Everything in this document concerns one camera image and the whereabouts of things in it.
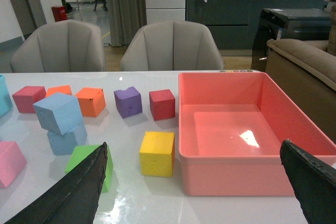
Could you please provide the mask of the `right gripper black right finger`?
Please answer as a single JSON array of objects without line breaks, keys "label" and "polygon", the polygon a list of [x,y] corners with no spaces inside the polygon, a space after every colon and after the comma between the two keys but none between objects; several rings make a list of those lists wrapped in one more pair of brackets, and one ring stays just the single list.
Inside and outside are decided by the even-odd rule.
[{"label": "right gripper black right finger", "polygon": [[335,223],[335,168],[291,140],[282,142],[280,159],[307,223]]}]

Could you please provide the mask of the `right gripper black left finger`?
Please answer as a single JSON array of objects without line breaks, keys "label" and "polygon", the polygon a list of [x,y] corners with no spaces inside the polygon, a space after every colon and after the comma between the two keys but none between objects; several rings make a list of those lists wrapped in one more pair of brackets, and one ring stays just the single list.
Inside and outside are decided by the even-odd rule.
[{"label": "right gripper black left finger", "polygon": [[107,144],[99,145],[7,223],[93,223],[106,177]]}]

